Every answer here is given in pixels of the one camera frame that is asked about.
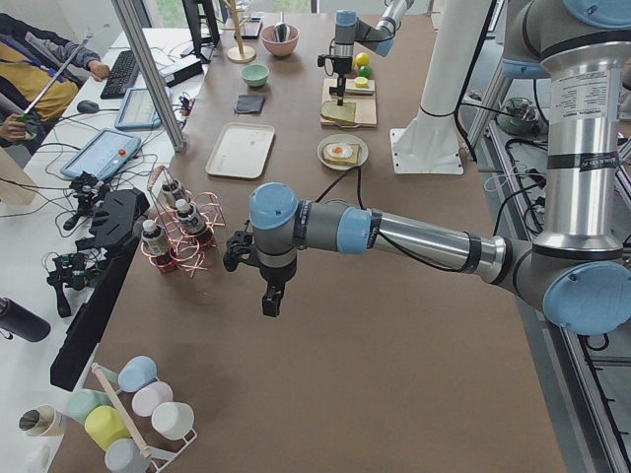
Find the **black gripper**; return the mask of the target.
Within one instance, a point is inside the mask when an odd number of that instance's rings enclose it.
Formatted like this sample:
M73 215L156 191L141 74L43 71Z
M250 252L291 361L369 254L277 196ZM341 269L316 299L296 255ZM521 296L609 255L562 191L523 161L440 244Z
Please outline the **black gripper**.
M267 283L266 291L261 300L262 313L266 316L277 317L285 291L285 285L296 274L297 261L281 267L272 267L261 263L259 273Z
M336 84L331 86L328 91L332 96L336 97L336 104L343 106L346 88L345 76L352 71L352 57L335 54L320 54L317 57L316 65L323 68L328 77L332 77L333 75L338 76L336 78Z

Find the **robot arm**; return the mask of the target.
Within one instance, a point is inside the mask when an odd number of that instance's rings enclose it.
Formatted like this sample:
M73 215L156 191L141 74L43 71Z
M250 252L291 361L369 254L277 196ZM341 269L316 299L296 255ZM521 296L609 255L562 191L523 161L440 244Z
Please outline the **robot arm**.
M267 284L266 315L278 314L298 251L312 247L398 251L447 272L472 273L581 335L606 333L629 319L630 272L610 220L630 5L515 2L504 56L536 61L551 78L543 231L531 242L485 238L375 209L301 201L291 187L266 183L250 196L246 238L248 263Z
M326 61L337 75L336 85L329 91L336 96L336 104L344 105L346 76L352 71L354 44L359 43L381 57L389 54L400 22L413 6L414 0L391 1L380 20L371 26L360 20L353 10L338 10L335 16L334 38L326 54L317 57L316 64L324 68Z

